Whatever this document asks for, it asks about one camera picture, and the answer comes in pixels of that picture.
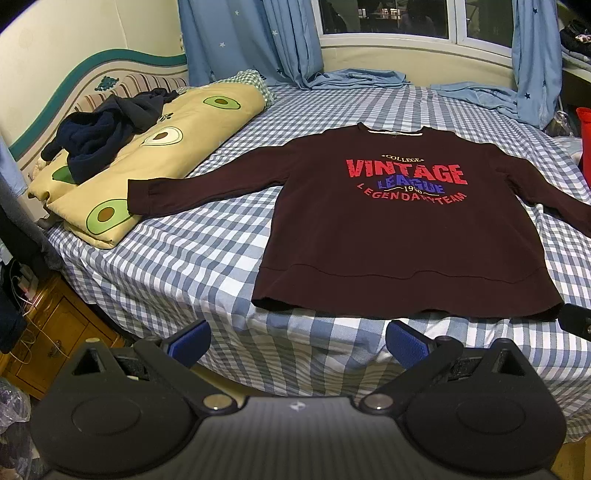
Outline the maroon vintage league sweatshirt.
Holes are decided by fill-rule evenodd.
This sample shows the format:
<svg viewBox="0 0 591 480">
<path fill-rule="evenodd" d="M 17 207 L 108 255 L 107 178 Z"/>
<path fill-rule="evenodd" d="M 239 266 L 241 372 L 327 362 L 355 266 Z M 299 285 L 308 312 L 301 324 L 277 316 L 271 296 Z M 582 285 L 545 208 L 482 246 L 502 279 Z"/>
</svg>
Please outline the maroon vintage league sweatshirt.
<svg viewBox="0 0 591 480">
<path fill-rule="evenodd" d="M 562 299 L 527 214 L 583 234 L 590 208 L 492 144 L 358 124 L 249 151 L 204 175 L 132 180 L 131 214 L 161 217 L 279 187 L 252 304 L 389 319 L 436 310 L 549 319 Z"/>
</svg>

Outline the pile of clothes on shelf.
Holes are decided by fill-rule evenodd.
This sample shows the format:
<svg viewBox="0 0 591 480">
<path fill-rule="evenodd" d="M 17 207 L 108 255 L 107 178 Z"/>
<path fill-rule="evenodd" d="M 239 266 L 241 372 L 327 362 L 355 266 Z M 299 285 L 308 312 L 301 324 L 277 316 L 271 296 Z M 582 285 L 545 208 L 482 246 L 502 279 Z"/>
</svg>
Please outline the pile of clothes on shelf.
<svg viewBox="0 0 591 480">
<path fill-rule="evenodd" d="M 560 31 L 562 46 L 570 52 L 590 56 L 590 27 L 578 19 L 571 20 Z"/>
</svg>

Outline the wooden nightstand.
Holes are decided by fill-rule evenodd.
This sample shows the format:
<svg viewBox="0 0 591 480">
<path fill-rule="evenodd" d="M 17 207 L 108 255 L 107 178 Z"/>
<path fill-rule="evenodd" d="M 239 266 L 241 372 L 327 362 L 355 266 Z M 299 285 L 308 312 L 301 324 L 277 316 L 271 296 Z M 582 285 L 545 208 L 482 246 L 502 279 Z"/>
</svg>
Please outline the wooden nightstand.
<svg viewBox="0 0 591 480">
<path fill-rule="evenodd" d="M 33 398 L 45 396 L 68 359 L 86 340 L 122 347 L 124 337 L 103 321 L 58 275 L 41 284 L 26 309 L 27 326 L 1 375 Z"/>
</svg>

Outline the clear plastic bag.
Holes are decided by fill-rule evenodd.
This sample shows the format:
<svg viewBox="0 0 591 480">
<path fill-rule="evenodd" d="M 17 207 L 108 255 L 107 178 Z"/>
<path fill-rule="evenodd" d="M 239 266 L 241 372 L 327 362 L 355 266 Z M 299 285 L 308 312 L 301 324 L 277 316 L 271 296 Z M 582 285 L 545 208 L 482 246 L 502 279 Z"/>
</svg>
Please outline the clear plastic bag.
<svg viewBox="0 0 591 480">
<path fill-rule="evenodd" d="M 573 137 L 576 135 L 571 126 L 569 115 L 564 110 L 555 112 L 544 132 L 551 137 Z"/>
</svg>

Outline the red fabric bag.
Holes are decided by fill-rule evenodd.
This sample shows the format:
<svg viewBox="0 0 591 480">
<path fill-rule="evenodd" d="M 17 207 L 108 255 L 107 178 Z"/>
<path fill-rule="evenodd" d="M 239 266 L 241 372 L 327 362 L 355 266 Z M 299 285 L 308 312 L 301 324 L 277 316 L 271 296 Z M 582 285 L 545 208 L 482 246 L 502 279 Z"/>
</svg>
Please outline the red fabric bag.
<svg viewBox="0 0 591 480">
<path fill-rule="evenodd" d="M 576 113 L 580 121 L 582 139 L 580 167 L 588 186 L 591 187 L 591 109 L 578 107 Z"/>
</svg>

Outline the yellow avocado print quilt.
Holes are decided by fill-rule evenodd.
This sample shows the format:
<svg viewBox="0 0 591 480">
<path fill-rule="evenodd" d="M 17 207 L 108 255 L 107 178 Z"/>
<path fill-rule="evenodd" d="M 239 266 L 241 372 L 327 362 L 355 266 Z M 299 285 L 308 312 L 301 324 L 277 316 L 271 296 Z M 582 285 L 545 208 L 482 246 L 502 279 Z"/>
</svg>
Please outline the yellow avocado print quilt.
<svg viewBox="0 0 591 480">
<path fill-rule="evenodd" d="M 28 194 L 86 243 L 111 249 L 139 222 L 127 211 L 130 179 L 185 177 L 265 107 L 263 94 L 249 84 L 190 88 L 166 104 L 163 118 L 135 136 L 93 178 L 77 186 L 60 153 L 36 174 Z"/>
</svg>

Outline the dark navy garment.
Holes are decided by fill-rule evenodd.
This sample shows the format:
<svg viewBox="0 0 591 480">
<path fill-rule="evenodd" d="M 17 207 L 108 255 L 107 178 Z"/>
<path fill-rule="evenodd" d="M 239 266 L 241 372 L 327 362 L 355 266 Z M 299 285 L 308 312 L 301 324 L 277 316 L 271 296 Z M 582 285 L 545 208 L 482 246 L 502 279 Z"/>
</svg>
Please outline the dark navy garment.
<svg viewBox="0 0 591 480">
<path fill-rule="evenodd" d="M 176 91 L 155 88 L 132 98 L 109 96 L 92 112 L 74 112 L 59 125 L 42 150 L 46 162 L 68 152 L 67 166 L 79 185 L 107 168 L 131 139 L 146 132 L 161 117 L 163 106 L 178 97 Z"/>
</svg>

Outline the green checkered pillow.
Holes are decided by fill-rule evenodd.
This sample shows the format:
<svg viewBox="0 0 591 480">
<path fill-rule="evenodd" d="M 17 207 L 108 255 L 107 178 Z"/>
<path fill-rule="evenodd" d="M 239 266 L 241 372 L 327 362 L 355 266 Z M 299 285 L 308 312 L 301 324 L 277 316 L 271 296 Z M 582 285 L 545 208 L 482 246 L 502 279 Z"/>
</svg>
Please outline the green checkered pillow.
<svg viewBox="0 0 591 480">
<path fill-rule="evenodd" d="M 256 69 L 238 71 L 238 73 L 231 77 L 217 80 L 217 83 L 241 83 L 256 88 L 266 102 L 265 109 L 273 106 L 273 103 L 276 101 L 273 91 L 270 90 L 269 85 L 266 84 L 266 79 L 264 79 L 263 75 Z"/>
</svg>

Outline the right blue star curtain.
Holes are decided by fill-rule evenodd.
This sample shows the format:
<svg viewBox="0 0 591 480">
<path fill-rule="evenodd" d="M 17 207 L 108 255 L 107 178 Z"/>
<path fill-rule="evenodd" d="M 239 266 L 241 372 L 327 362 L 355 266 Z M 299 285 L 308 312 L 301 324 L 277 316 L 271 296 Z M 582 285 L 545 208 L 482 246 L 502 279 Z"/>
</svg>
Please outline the right blue star curtain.
<svg viewBox="0 0 591 480">
<path fill-rule="evenodd" d="M 514 1 L 512 67 L 516 88 L 433 84 L 439 95 L 494 110 L 538 129 L 554 117 L 562 90 L 562 48 L 554 1 Z"/>
</svg>

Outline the blue star curtain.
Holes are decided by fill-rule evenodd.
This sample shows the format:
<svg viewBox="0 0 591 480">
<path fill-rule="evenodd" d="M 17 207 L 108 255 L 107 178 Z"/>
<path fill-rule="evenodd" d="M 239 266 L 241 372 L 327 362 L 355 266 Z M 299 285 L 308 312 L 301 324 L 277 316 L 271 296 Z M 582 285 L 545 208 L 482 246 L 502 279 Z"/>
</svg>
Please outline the blue star curtain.
<svg viewBox="0 0 591 480">
<path fill-rule="evenodd" d="M 433 84 L 439 95 L 494 110 L 538 129 L 554 117 L 562 90 L 562 48 L 554 1 L 514 1 L 512 67 L 516 88 Z"/>
<path fill-rule="evenodd" d="M 397 71 L 325 72 L 308 1 L 179 1 L 188 80 L 201 86 L 254 69 L 270 85 L 304 90 L 406 86 Z"/>
</svg>

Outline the striped headboard with teal trim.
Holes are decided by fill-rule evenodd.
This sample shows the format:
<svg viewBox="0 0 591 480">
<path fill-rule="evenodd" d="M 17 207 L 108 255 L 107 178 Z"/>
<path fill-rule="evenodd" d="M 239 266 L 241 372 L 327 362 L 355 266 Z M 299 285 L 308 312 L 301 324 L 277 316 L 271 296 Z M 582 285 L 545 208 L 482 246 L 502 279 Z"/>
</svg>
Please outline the striped headboard with teal trim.
<svg viewBox="0 0 591 480">
<path fill-rule="evenodd" d="M 66 75 L 54 93 L 24 132 L 9 149 L 24 175 L 61 120 L 74 110 L 84 97 L 113 93 L 129 75 L 157 77 L 154 88 L 176 89 L 188 84 L 186 58 L 183 54 L 158 56 L 128 49 L 109 49 L 95 53 Z"/>
</svg>

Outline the left blue star curtain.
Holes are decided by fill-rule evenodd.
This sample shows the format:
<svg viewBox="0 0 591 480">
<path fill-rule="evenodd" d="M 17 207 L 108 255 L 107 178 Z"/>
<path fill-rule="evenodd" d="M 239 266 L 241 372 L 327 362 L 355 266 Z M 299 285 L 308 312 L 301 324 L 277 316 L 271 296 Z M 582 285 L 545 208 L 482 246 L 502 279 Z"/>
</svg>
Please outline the left blue star curtain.
<svg viewBox="0 0 591 480">
<path fill-rule="evenodd" d="M 397 71 L 325 72 L 308 1 L 179 1 L 188 80 L 201 86 L 254 69 L 270 85 L 304 90 L 406 86 Z"/>
</svg>

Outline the window with white frame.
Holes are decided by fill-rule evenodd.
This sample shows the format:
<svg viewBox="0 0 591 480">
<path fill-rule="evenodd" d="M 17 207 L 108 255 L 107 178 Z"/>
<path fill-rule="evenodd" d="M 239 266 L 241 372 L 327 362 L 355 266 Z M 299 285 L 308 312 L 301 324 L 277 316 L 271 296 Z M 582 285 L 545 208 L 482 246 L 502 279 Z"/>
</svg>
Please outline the window with white frame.
<svg viewBox="0 0 591 480">
<path fill-rule="evenodd" d="M 508 57 L 510 1 L 315 1 L 322 36 L 433 40 Z"/>
</svg>

